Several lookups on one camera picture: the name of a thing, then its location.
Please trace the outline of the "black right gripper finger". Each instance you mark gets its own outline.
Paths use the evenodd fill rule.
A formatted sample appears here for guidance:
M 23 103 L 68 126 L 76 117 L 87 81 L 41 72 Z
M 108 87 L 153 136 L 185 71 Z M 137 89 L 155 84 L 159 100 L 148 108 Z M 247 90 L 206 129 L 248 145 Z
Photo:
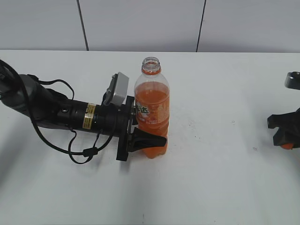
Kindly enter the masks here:
M 293 143 L 293 149 L 300 147 L 300 137 L 296 136 L 283 128 L 279 128 L 278 131 L 273 136 L 274 146 L 280 146 L 286 143 Z

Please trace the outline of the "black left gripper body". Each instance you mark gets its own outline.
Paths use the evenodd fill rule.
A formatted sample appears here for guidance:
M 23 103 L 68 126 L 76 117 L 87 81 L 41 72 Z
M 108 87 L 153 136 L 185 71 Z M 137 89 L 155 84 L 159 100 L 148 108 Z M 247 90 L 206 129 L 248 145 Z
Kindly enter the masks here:
M 128 158 L 128 136 L 133 122 L 134 101 L 134 97 L 127 96 L 125 104 L 121 106 L 109 104 L 102 108 L 105 109 L 102 134 L 119 138 L 116 156 L 118 161 L 125 162 Z

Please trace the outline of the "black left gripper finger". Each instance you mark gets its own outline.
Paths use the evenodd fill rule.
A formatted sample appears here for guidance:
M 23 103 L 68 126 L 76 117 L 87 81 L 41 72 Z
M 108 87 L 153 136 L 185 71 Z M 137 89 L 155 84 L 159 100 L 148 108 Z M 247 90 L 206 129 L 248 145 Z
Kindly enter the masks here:
M 132 107 L 131 109 L 131 115 L 132 115 L 132 125 L 138 125 L 138 121 L 137 121 L 137 118 L 136 118 L 136 113 L 137 113 L 137 109 L 135 106 Z
M 166 142 L 167 139 L 163 136 L 153 135 L 135 127 L 131 134 L 131 152 L 146 148 L 164 147 Z

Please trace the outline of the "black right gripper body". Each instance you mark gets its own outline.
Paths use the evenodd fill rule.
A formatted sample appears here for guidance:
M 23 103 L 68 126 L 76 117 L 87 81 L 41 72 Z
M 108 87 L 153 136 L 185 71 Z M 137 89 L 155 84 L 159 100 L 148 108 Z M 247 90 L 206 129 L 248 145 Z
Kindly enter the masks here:
M 300 109 L 285 113 L 273 114 L 267 118 L 268 128 L 283 128 L 288 131 L 300 130 Z

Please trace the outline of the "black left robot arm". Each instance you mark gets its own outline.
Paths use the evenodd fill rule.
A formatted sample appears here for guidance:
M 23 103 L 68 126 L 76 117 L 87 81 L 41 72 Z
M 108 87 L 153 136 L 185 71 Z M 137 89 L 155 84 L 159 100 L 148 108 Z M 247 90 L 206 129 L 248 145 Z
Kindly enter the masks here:
M 116 73 L 100 105 L 68 98 L 53 89 L 52 81 L 34 75 L 19 74 L 10 65 L 0 63 L 0 100 L 7 107 L 30 118 L 40 137 L 40 129 L 84 131 L 119 139 L 117 160 L 126 161 L 130 152 L 162 147 L 167 139 L 137 127 L 134 97 L 127 95 L 129 78 Z

